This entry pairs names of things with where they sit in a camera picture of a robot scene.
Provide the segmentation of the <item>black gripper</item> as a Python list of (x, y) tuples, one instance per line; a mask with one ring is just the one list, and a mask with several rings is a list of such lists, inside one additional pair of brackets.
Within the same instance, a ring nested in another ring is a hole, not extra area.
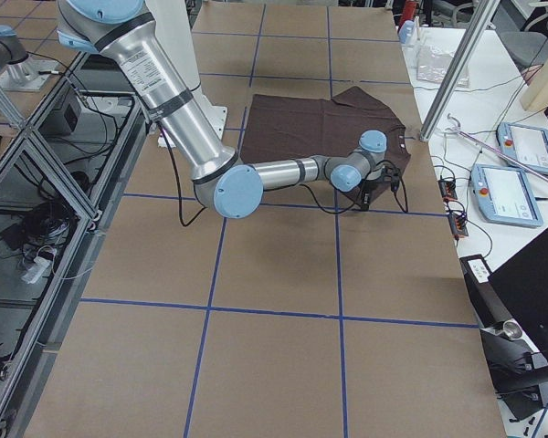
[(363, 180), (359, 184), (359, 192), (357, 195), (357, 204), (361, 211), (368, 211), (371, 202), (374, 198), (374, 193), (382, 188), (385, 184), (379, 179)]

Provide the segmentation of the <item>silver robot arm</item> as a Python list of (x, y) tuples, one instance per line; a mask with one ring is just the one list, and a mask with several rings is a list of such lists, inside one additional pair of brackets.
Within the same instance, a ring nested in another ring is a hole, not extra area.
[(0, 71), (28, 59), (28, 53), (11, 26), (0, 25)]
[(387, 138), (364, 132), (345, 157), (314, 155), (245, 164), (223, 144), (156, 35), (161, 15), (143, 1), (59, 1), (61, 45), (115, 61), (168, 145), (191, 166), (197, 201), (225, 218), (243, 218), (260, 205), (263, 193), (327, 180), (348, 193), (379, 177)]

